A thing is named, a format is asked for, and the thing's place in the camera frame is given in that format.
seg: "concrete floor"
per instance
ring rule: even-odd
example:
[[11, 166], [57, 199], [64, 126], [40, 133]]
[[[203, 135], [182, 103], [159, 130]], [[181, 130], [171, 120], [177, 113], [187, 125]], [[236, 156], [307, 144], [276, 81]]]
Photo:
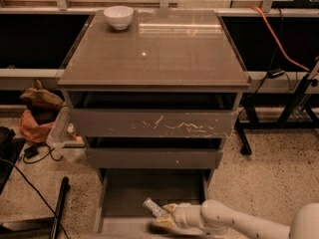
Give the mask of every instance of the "concrete floor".
[[[10, 126], [18, 119], [0, 119]], [[209, 198], [258, 217], [289, 224], [299, 208], [319, 201], [319, 138], [313, 129], [255, 130], [247, 137], [251, 156], [240, 154], [236, 132], [228, 139], [224, 155], [208, 186]], [[46, 153], [41, 147], [40, 156]], [[72, 239], [86, 238], [93, 231], [102, 185], [84, 155], [65, 155], [59, 161], [50, 157], [36, 164], [17, 165], [55, 206], [61, 180], [70, 179], [62, 223]], [[14, 170], [0, 195], [0, 222], [52, 216], [42, 200]], [[0, 238], [48, 238], [44, 234], [1, 236]], [[224, 239], [246, 238], [229, 230]]]

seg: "bag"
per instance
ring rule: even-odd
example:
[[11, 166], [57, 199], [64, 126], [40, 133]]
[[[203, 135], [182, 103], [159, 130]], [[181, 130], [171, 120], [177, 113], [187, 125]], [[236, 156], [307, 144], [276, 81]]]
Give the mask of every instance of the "bag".
[[34, 110], [55, 110], [59, 111], [63, 105], [63, 100], [43, 89], [42, 83], [38, 79], [34, 79], [31, 88], [27, 89], [21, 96], [20, 100], [31, 111]]
[[54, 122], [43, 123], [39, 125], [34, 119], [30, 110], [22, 113], [19, 122], [19, 130], [26, 140], [41, 143], [47, 140]]

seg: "white robotic arm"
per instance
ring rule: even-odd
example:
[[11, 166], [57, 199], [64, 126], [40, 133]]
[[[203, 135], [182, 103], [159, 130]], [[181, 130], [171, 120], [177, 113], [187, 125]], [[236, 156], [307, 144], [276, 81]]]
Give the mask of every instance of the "white robotic arm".
[[201, 205], [170, 204], [163, 209], [156, 224], [170, 230], [177, 228], [186, 232], [197, 228], [207, 234], [223, 234], [226, 228], [232, 228], [254, 239], [319, 238], [319, 203], [303, 207], [290, 227], [237, 212], [215, 200], [206, 200]]

